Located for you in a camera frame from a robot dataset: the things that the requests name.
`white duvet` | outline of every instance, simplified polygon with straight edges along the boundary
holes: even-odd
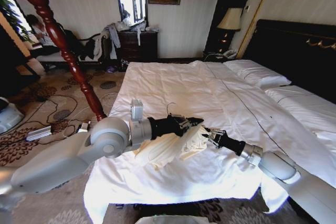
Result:
[[[330,151],[261,89],[221,63],[130,63],[109,116],[127,122],[133,98],[142,100],[144,117],[165,118],[167,104],[174,102],[182,115],[201,117],[205,126],[225,129],[231,138],[264,151],[282,149],[300,166],[336,186],[336,160]],[[185,161],[176,158],[160,170],[137,164],[133,152],[101,158],[87,182],[84,202],[92,221],[102,223],[109,203],[249,199],[259,186],[270,211],[287,198],[259,168],[208,143],[206,150]]]

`floral carpet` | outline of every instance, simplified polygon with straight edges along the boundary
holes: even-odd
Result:
[[[87,78],[93,86],[105,111],[109,114],[120,90],[124,73],[106,73],[87,70]],[[86,120],[96,123],[94,114],[87,107],[84,95],[70,72],[53,69],[37,83],[9,98],[25,118],[17,127],[0,135],[0,165],[18,167],[24,165],[43,149],[73,134]],[[52,135],[26,142],[28,132],[47,125]],[[83,204],[83,192],[92,165],[81,176],[45,194],[27,195],[13,210],[14,224],[89,224],[92,223]],[[308,223],[285,203],[274,214],[265,214],[267,207],[260,192],[251,200],[211,199],[172,205],[110,205],[104,223],[133,224],[139,218],[152,215],[204,216],[216,223]]]

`white shirt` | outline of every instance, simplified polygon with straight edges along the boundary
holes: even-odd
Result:
[[[39,38],[38,41],[43,45],[43,46],[54,46],[56,47],[56,45],[53,43],[53,41],[51,40],[51,38],[49,37],[46,28],[43,27],[43,30],[40,30],[37,26],[33,26],[34,31],[37,34],[43,34],[44,37],[43,38]]]

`patterned carpet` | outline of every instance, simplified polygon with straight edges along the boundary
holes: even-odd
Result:
[[[124,73],[87,70],[87,77],[101,101],[106,114],[112,108],[120,90]],[[19,127],[0,135],[0,165],[17,167],[38,152],[62,141],[63,130],[70,135],[80,122],[91,119],[96,123],[79,86],[64,69],[55,69],[38,83],[11,97],[11,102],[25,112]],[[52,125],[53,134],[33,142],[25,142],[28,132]],[[14,224],[89,224],[92,223],[83,205],[83,191],[92,166],[81,176],[41,195],[25,196],[13,210]],[[297,216],[286,202],[275,214],[267,215],[267,207],[258,191],[252,200],[212,199],[175,205],[110,205],[104,223],[133,224],[139,218],[152,215],[204,216],[216,223],[308,223]]]

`lamp shade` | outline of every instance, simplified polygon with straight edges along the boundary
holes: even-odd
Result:
[[[239,30],[240,29],[240,15],[242,8],[229,8],[223,18],[219,23],[217,28],[227,29],[227,30]]]

